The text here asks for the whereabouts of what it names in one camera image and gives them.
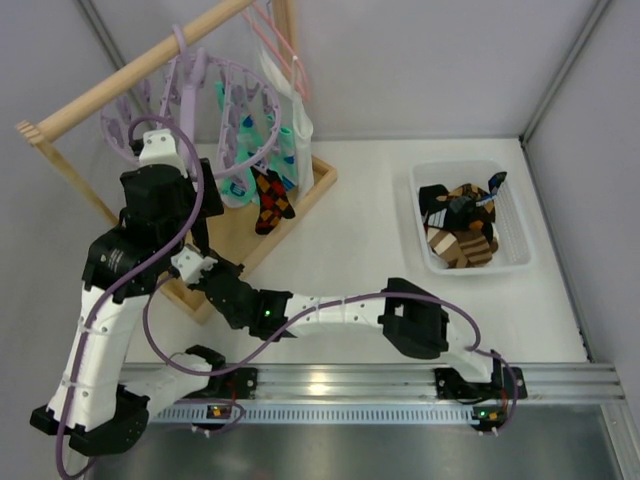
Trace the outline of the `mint green sock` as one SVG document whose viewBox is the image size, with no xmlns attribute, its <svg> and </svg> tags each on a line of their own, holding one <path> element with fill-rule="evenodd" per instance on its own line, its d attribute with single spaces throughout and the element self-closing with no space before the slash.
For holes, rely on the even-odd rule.
<svg viewBox="0 0 640 480">
<path fill-rule="evenodd" d="M 256 127 L 249 104 L 260 83 L 249 91 L 239 83 L 225 80 L 215 83 L 221 113 L 221 127 L 214 177 L 222 202 L 241 208 L 254 201 L 256 181 L 251 168 L 264 159 L 253 157 L 264 150 L 264 140 Z"/>
<path fill-rule="evenodd" d="M 278 129 L 278 138 L 269 152 L 269 168 L 275 171 L 287 191 L 298 185 L 294 133 L 288 127 Z"/>
</svg>

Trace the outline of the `red yellow argyle sock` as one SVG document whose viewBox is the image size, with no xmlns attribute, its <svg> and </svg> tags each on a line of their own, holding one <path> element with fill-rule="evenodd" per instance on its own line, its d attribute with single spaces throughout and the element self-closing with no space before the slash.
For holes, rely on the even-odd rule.
<svg viewBox="0 0 640 480">
<path fill-rule="evenodd" d="M 252 167 L 251 173 L 255 180 L 260 207 L 255 232 L 258 235 L 268 235 L 282 219 L 293 219 L 296 213 L 285 186 L 275 171 L 267 169 L 263 172 Z"/>
</svg>

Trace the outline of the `purple round clip hanger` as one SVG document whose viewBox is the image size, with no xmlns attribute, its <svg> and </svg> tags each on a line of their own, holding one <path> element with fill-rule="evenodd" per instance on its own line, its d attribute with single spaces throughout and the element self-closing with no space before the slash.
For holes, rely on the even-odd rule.
<svg viewBox="0 0 640 480">
<path fill-rule="evenodd" d="M 281 121 L 279 97 L 269 82 L 237 62 L 211 56 L 203 48 L 188 56 L 178 54 L 167 63 L 163 91 L 157 98 L 159 110 L 155 115 L 176 124 L 187 137 L 193 136 L 199 120 L 209 129 L 217 127 L 220 133 L 221 113 L 215 83 L 222 80 L 239 83 L 249 91 L 258 83 L 262 85 L 249 104 L 258 132 L 264 140 L 264 150 L 253 157 L 254 161 L 260 158 L 264 161 L 253 167 L 263 172 L 271 170 L 268 156 L 278 138 Z M 203 170 L 215 180 L 213 169 L 216 160 L 217 153 L 213 165 Z"/>
</svg>

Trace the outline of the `brown argyle sock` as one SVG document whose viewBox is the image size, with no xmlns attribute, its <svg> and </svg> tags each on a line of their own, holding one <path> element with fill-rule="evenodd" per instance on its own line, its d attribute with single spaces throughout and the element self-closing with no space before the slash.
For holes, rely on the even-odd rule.
<svg viewBox="0 0 640 480">
<path fill-rule="evenodd" d="M 477 206 L 484 206 L 493 201 L 494 196 L 482 189 L 476 184 L 466 183 L 450 190 L 446 196 L 448 200 L 468 197 L 475 202 Z"/>
</svg>

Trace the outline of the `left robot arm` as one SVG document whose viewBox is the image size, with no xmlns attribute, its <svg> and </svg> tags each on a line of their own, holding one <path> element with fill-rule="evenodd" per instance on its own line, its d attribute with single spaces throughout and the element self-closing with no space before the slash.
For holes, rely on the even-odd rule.
<svg viewBox="0 0 640 480">
<path fill-rule="evenodd" d="M 170 366 L 121 382 L 132 332 L 169 271 L 197 279 L 211 266 L 199 256 L 208 249 L 206 220 L 224 207 L 207 159 L 203 186 L 169 165 L 125 172 L 120 181 L 125 206 L 118 224 L 90 246 L 82 275 L 81 312 L 62 380 L 30 423 L 47 435 L 61 435 L 87 456 L 117 455 L 132 448 L 151 418 L 176 401 L 212 387 L 209 373 L 220 355 L 194 346 Z"/>
</svg>

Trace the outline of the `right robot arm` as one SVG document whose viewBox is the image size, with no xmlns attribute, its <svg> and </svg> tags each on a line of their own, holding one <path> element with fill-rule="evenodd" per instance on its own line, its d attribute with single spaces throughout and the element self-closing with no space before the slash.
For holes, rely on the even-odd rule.
<svg viewBox="0 0 640 480">
<path fill-rule="evenodd" d="M 516 370 L 498 352 L 481 349 L 479 326 L 469 314 L 403 278 L 390 278 L 379 292 L 318 297 L 255 289 L 241 279 L 240 266 L 191 246 L 172 262 L 184 283 L 203 292 L 231 328 L 264 344 L 372 333 L 409 359 L 440 361 L 435 376 L 441 399 L 478 403 L 525 395 Z"/>
</svg>

